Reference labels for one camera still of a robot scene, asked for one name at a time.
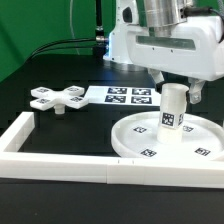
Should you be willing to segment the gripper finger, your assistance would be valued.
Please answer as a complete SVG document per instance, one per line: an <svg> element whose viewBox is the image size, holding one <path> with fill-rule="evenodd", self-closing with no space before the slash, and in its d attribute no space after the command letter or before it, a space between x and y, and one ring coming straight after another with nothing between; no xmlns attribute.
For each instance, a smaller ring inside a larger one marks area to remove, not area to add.
<svg viewBox="0 0 224 224"><path fill-rule="evenodd" d="M190 84L190 89L189 89L190 103L197 104L201 101L201 98L202 98L201 92L205 84L205 80L189 78L188 82Z"/></svg>
<svg viewBox="0 0 224 224"><path fill-rule="evenodd" d="M155 70L155 69L149 69L148 73L151 75L154 85L155 85L155 90L158 93L162 92L162 86L165 83L163 74L160 70Z"/></svg>

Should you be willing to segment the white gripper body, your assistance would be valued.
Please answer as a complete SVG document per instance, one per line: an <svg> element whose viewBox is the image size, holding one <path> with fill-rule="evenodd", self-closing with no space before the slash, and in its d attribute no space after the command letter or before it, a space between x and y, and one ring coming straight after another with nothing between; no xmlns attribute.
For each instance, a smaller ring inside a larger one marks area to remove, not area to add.
<svg viewBox="0 0 224 224"><path fill-rule="evenodd" d="M170 38L150 37L147 30L128 31L128 55L138 66L214 81L224 76L223 32L218 16L188 17L172 29Z"/></svg>

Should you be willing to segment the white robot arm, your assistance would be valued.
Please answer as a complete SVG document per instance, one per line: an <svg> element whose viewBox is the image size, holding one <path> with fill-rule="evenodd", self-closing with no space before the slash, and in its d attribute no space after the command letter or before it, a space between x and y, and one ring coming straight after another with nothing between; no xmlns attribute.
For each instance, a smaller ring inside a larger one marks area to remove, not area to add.
<svg viewBox="0 0 224 224"><path fill-rule="evenodd" d="M194 0L116 0L104 62L146 69L158 91L165 72L185 76L196 104L205 82L224 77L224 15Z"/></svg>

